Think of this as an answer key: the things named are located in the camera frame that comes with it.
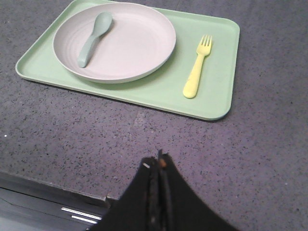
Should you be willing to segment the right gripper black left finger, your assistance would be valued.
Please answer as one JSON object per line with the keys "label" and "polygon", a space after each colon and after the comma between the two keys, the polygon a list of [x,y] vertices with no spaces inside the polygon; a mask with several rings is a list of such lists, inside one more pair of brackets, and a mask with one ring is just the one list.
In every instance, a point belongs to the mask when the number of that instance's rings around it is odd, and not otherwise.
{"label": "right gripper black left finger", "polygon": [[132,182],[120,199],[93,225],[91,231],[159,231],[158,162],[143,158]]}

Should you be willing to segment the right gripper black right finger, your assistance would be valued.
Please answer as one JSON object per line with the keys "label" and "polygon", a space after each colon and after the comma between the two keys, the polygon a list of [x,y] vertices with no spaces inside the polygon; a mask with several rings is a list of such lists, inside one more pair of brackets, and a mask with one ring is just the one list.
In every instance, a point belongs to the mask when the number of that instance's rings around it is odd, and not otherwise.
{"label": "right gripper black right finger", "polygon": [[236,231],[192,190],[171,156],[158,151],[158,169],[167,231]]}

